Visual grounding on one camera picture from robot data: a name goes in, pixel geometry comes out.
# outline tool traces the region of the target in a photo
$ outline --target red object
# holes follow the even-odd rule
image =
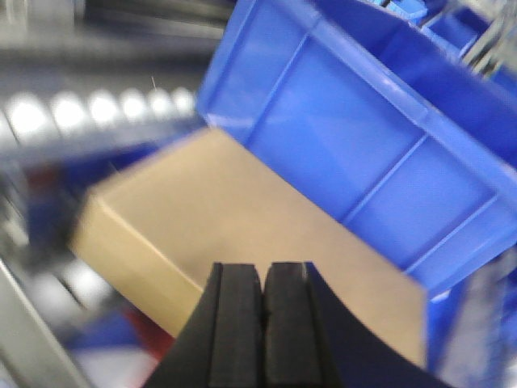
[[[145,349],[160,361],[169,352],[174,337],[135,307],[127,309],[124,315],[135,328]]]

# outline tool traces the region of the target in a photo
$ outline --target cardboard box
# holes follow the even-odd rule
[[[313,261],[351,311],[414,363],[424,292],[219,129],[95,187],[74,252],[172,335],[212,262]]]

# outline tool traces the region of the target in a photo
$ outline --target blue bin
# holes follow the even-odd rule
[[[490,78],[505,91],[517,98],[517,74],[505,66],[501,66]]]
[[[415,24],[427,15],[426,3],[423,0],[392,0],[386,8]]]
[[[451,55],[462,57],[488,29],[489,24],[469,8],[437,15],[422,31]]]
[[[517,240],[517,108],[354,0],[241,0],[198,110],[430,295]]]

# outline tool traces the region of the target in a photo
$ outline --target brown cardboard box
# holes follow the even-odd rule
[[[421,365],[424,292],[218,129],[205,129],[90,198],[73,250],[177,335],[212,262],[313,261],[351,311]]]

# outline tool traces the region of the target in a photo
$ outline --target blue plastic bin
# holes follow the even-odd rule
[[[469,8],[437,15],[422,31],[451,55],[462,57],[488,29],[489,24]]]
[[[415,24],[427,15],[426,3],[423,0],[392,0],[386,8]]]
[[[517,240],[517,109],[379,7],[241,0],[198,110],[431,296]]]

